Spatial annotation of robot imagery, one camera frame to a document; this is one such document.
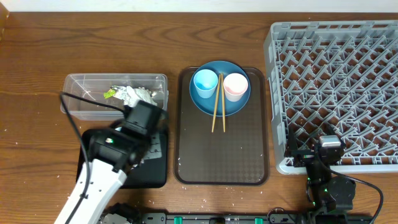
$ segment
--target crumpled paper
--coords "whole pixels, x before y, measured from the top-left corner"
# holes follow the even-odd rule
[[[157,103],[150,97],[151,91],[146,90],[144,87],[132,88],[131,86],[112,86],[111,89],[104,93],[104,97],[113,97],[123,100],[124,105],[135,107],[139,100],[145,101],[152,105],[157,106]]]

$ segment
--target black mount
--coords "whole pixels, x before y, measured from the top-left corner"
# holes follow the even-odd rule
[[[109,128],[91,134],[88,158],[113,165],[113,171],[128,171],[142,163],[150,148],[151,136],[159,130],[159,119],[165,111],[139,101],[128,111],[126,119],[115,121]]]
[[[345,143],[328,125],[326,136],[320,137],[313,149],[299,150],[293,129],[289,129],[288,149],[286,156],[294,158],[294,167],[305,167],[307,170],[307,198],[314,209],[307,213],[309,223],[347,223],[347,211],[353,209],[355,182],[343,177],[332,177],[327,168],[338,162],[344,154]]]

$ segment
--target clear plastic container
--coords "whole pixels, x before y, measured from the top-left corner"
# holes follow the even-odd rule
[[[167,77],[164,74],[70,74],[65,79],[63,91],[123,109],[123,100],[115,97],[104,98],[104,93],[112,85],[131,86],[133,88],[144,87],[152,92],[152,98],[157,103],[157,106],[167,110],[169,91],[167,90]],[[123,118],[120,111],[93,105],[67,96],[64,97],[70,114],[80,120],[113,121]]]

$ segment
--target black tray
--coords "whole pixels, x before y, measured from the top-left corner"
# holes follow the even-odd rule
[[[265,78],[244,68],[251,84],[241,111],[216,119],[199,110],[189,94],[197,67],[187,68],[178,81],[178,118],[174,174],[184,184],[261,185],[269,176]]]

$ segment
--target blue plate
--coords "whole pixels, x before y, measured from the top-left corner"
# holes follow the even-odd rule
[[[189,92],[191,94],[192,101],[194,104],[201,109],[203,112],[205,112],[208,115],[213,115],[214,113],[214,104],[216,102],[216,91],[214,91],[213,95],[210,98],[203,99],[202,97],[199,96],[197,90],[195,89],[195,84],[193,84],[193,77],[195,74],[202,70],[202,69],[209,69],[215,72],[217,75],[220,73],[224,74],[224,79],[231,73],[239,73],[244,75],[249,83],[248,90],[244,93],[242,98],[237,101],[237,102],[231,102],[226,99],[224,96],[224,101],[225,101],[225,116],[229,116],[232,114],[235,114],[238,112],[240,109],[244,107],[244,105],[248,102],[249,97],[250,97],[250,81],[246,73],[240,68],[239,66],[231,63],[231,62],[225,62],[225,61],[214,61],[214,62],[209,62],[204,65],[202,65],[198,70],[193,74],[191,78],[191,82],[189,85]],[[222,100],[221,100],[221,86],[220,86],[220,93],[219,93],[219,99],[218,99],[218,105],[217,105],[217,116],[222,116],[223,115],[223,108],[222,108]]]

